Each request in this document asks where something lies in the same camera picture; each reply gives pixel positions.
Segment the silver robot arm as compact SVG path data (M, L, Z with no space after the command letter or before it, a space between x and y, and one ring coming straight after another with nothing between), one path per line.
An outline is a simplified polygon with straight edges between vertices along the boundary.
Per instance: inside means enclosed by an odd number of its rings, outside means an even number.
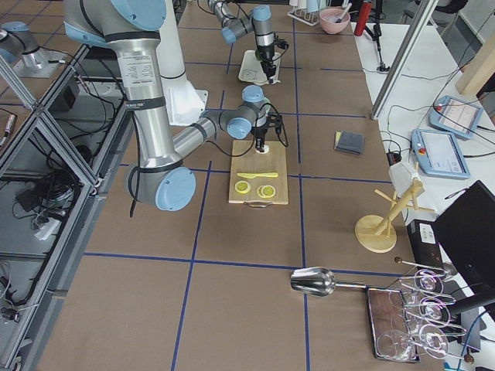
M251 136L262 148L274 110L257 85L245 87L233 111L208 111L188 81L176 14L170 1L66 1L72 40L115 52L126 109L135 126L138 160L127 189L137 203L184 208L196 178L183 159L219 131Z
M233 44L249 33L254 33L255 55L268 83L275 82L277 67L275 66L275 47L284 48L283 39L279 39L272 28L271 9L268 5L258 5L247 15L240 18L230 11L227 1L207 1L208 8L217 17L221 25L221 33L227 44Z

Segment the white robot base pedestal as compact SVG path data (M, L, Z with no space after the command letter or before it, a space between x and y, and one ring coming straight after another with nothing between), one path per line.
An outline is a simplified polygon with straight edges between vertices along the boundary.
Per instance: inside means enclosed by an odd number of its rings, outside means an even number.
M159 30L161 41L156 51L160 77L169 123L187 126L205 111L208 92L195 89L186 75L172 1L166 0L165 5L166 20Z

